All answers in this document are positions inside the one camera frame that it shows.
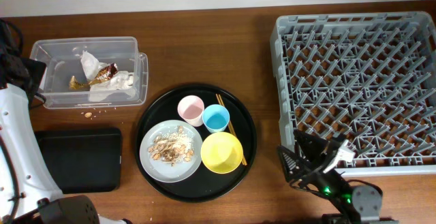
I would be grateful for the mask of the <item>yellow bowl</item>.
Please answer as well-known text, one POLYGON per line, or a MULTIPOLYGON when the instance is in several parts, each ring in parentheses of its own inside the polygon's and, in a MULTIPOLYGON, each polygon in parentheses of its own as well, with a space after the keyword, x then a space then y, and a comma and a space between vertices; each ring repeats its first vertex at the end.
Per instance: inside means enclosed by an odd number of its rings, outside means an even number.
POLYGON ((231 133, 212 133, 203 141, 200 156, 210 171, 228 174, 242 163, 243 146, 231 133))

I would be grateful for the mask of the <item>pink cup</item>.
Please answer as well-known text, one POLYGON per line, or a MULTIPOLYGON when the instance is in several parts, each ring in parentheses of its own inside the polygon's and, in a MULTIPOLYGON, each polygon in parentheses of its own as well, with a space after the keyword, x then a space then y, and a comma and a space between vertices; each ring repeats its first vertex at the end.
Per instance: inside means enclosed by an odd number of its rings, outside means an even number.
POLYGON ((178 115, 193 127, 200 127, 203 124, 203 111, 204 102, 195 95, 182 98, 177 106, 178 115))

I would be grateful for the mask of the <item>gold snack wrapper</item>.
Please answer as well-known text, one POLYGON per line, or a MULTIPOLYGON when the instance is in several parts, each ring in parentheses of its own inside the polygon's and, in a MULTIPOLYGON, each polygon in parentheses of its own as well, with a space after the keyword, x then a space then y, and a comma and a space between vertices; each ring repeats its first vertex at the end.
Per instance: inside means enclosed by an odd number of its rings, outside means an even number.
POLYGON ((69 89, 82 90, 82 89, 89 88, 91 85, 100 84, 100 83, 109 81, 110 79, 112 79, 116 75, 116 73, 118 71, 119 70, 118 70, 116 63, 112 63, 112 64, 100 69, 98 71, 96 77, 94 77, 94 79, 92 79, 88 83, 79 83, 79 81, 77 81, 76 77, 72 76, 70 81, 69 81, 69 89))

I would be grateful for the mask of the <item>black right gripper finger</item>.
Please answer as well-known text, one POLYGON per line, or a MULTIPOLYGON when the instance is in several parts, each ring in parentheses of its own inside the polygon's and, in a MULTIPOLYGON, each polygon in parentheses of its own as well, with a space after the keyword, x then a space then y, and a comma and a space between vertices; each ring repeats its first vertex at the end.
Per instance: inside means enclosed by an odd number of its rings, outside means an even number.
POLYGON ((294 139, 307 159, 317 159, 326 149, 329 141, 300 130, 294 131, 294 139))
POLYGON ((277 147, 277 153, 287 182, 302 180, 307 176, 309 166, 306 159, 282 145, 277 147))

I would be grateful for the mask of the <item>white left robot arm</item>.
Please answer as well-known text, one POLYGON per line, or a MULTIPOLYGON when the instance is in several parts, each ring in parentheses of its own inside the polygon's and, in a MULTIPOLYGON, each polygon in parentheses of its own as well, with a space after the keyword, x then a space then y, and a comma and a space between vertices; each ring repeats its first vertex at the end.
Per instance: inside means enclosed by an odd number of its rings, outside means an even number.
POLYGON ((2 223, 109 223, 85 195, 65 197, 37 143, 30 109, 40 94, 46 64, 22 56, 20 29, 1 20, 1 203, 2 223))

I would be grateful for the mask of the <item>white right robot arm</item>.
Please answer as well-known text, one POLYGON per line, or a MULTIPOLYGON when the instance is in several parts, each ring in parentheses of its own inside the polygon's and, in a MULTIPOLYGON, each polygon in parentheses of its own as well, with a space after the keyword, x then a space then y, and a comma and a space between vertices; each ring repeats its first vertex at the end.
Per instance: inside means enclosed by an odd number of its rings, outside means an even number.
POLYGON ((277 153, 286 182, 295 190, 328 200, 339 212, 323 214, 322 223, 397 223, 380 217, 383 191, 363 180, 346 180, 334 168, 338 162, 351 162, 354 151, 342 133, 330 140, 294 131, 294 139, 303 155, 283 145, 277 153))

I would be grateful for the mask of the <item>white tissue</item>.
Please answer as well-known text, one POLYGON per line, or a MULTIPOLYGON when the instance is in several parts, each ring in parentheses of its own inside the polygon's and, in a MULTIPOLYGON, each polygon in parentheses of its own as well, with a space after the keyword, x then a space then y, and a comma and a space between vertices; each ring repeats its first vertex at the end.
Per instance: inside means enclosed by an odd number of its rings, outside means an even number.
MULTIPOLYGON (((97 58, 87 51, 82 52, 80 62, 82 64, 82 70, 87 79, 86 83, 94 79, 100 69, 110 65, 109 63, 102 63, 98 61, 97 58)), ((134 72, 119 70, 109 81, 91 85, 89 87, 89 101, 103 101, 109 98, 109 91, 124 91, 128 97, 134 97, 136 95, 136 91, 134 89, 134 72)))

